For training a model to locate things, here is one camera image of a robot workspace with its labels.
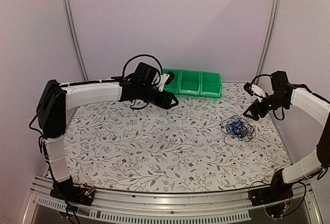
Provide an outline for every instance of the blue wire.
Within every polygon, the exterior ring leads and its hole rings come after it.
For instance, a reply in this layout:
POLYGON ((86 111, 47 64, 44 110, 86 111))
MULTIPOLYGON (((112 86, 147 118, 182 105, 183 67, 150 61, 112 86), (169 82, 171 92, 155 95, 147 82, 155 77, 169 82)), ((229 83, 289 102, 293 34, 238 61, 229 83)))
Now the blue wire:
POLYGON ((240 141, 249 142, 256 136, 255 127, 238 115, 221 121, 220 127, 224 134, 234 136, 240 141))

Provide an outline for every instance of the metal frame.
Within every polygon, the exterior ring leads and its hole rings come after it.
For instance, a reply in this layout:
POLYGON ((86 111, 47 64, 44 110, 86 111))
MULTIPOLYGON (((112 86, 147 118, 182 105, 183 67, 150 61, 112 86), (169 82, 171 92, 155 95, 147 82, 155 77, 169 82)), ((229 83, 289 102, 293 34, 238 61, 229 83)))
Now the metal frame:
POLYGON ((65 11, 65 16, 67 17, 67 23, 68 23, 68 28, 69 28, 69 32, 70 32, 71 41, 72 41, 72 46, 73 46, 74 53, 76 55, 76 60, 78 63, 80 74, 81 74, 83 81, 88 81, 87 71, 85 68, 83 56, 81 55, 78 37, 77 37, 76 29, 74 26, 70 0, 63 0, 63 6, 64 6, 64 11, 65 11))
MULTIPOLYGON (((311 223, 322 223, 315 197, 308 181, 306 204, 311 223)), ((30 188, 32 195, 27 213, 33 213, 36 204, 64 212, 64 201, 49 196, 53 182, 36 176, 30 188)), ((248 189, 210 193, 155 194, 97 189, 91 207, 78 205, 77 215, 110 223, 181 224, 235 223, 250 220, 252 207, 248 189)), ((296 184, 294 198, 302 197, 304 188, 296 184)), ((30 224, 27 215, 23 224, 30 224)))
MULTIPOLYGON (((269 24, 268 24, 268 29, 267 29, 267 33, 266 33, 266 38, 265 38, 265 41, 263 43, 261 57, 260 57, 260 61, 259 61, 259 64, 258 64, 256 76, 257 75, 260 75, 262 73, 263 68, 265 66, 265 63, 266 63, 266 59, 267 59, 267 55, 268 55, 270 43, 271 43, 272 36, 273 36, 273 31, 274 31, 274 28, 275 28, 275 22, 276 22, 276 18, 277 18, 279 1, 280 0, 273 0, 272 11, 271 11, 270 19, 269 19, 269 24)), ((256 84, 257 85, 258 85, 259 81, 260 81, 260 78, 258 78, 256 80, 256 84)))

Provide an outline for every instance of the black wire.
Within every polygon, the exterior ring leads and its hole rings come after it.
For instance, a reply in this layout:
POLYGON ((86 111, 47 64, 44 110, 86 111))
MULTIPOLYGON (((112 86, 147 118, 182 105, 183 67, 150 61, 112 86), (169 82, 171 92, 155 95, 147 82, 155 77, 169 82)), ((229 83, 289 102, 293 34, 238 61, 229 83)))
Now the black wire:
POLYGON ((78 216, 76 215, 76 212, 75 212, 74 209, 73 209, 73 207, 72 207, 71 204, 67 201, 67 199, 66 199, 65 196, 62 194, 62 192, 59 190, 59 188, 58 188, 58 186, 57 186, 57 181, 56 181, 55 178, 54 178, 52 168, 51 168, 51 166, 50 166, 49 164, 48 164, 48 169, 49 169, 49 171, 50 171, 50 174, 51 174, 51 177, 52 177, 52 180, 53 180, 53 182, 54 182, 54 186, 55 186, 56 190, 57 190, 58 193, 61 195, 61 197, 63 198, 64 202, 65 202, 66 205, 67 205, 67 215, 69 214, 69 213, 68 213, 68 209, 70 209, 71 212, 73 213, 73 216, 74 216, 75 219, 77 220, 77 223, 78 223, 78 224, 81 224, 81 223, 80 223, 80 220, 78 219, 78 216))
POLYGON ((132 62, 134 59, 136 59, 136 58, 140 58, 140 57, 149 57, 149 58, 154 59, 154 60, 158 63, 158 65, 159 65, 159 68, 160 68, 160 75, 163 74, 163 68, 162 68, 162 66, 161 66, 161 64, 160 64, 160 62, 158 61, 157 58, 155 58, 154 56, 149 55, 149 54, 140 54, 140 55, 136 55, 136 56, 132 57, 131 59, 129 59, 129 60, 125 63, 124 68, 123 68, 123 73, 122 73, 122 77, 123 77, 123 78, 125 77, 125 71, 126 71, 126 67, 127 67, 127 65, 128 65, 130 62, 132 62))
POLYGON ((299 184, 302 184, 305 187, 305 192, 304 192, 304 196, 303 199, 301 199, 301 202, 298 204, 298 206, 291 211, 289 214, 283 215, 283 217, 291 215, 292 213, 294 213, 297 209, 299 209, 299 207, 303 204, 303 202, 305 201, 305 197, 306 197, 306 193, 307 193, 307 186, 303 183, 303 182, 298 182, 299 184))
POLYGON ((284 115, 284 107, 282 107, 282 118, 278 118, 278 117, 276 116, 276 113, 275 113, 275 110, 274 110, 274 109, 273 109, 273 114, 274 114, 274 117, 275 117, 277 120, 279 120, 279 121, 284 120, 284 118, 285 118, 285 115, 284 115))
POLYGON ((254 81, 255 81, 257 78, 262 77, 262 76, 268 76, 268 77, 270 77, 269 74, 261 74, 261 75, 258 75, 258 76, 256 76, 255 78, 253 78, 253 80, 251 81, 251 84, 254 83, 254 81))
POLYGON ((147 103, 146 103, 144 106, 142 106, 142 107, 134 107, 135 102, 136 102, 136 100, 134 101, 134 104, 130 106, 130 108, 131 108, 132 110, 142 110, 142 109, 146 108, 146 107, 149 105, 149 103, 147 102, 147 103))
POLYGON ((251 141, 255 136, 255 127, 238 115, 222 120, 220 123, 222 132, 238 138, 240 141, 251 141))
POLYGON ((317 176, 316 180, 320 180, 324 177, 324 175, 326 175, 326 173, 328 172, 328 167, 323 171, 320 171, 319 175, 317 176))
POLYGON ((266 184, 265 182, 262 182, 262 181, 260 181, 260 180, 258 180, 258 181, 254 181, 254 182, 249 186, 248 193, 250 193, 251 187, 252 187, 252 185, 254 185, 255 183, 262 183, 262 184, 264 184, 264 185, 269 185, 269 184, 266 184))

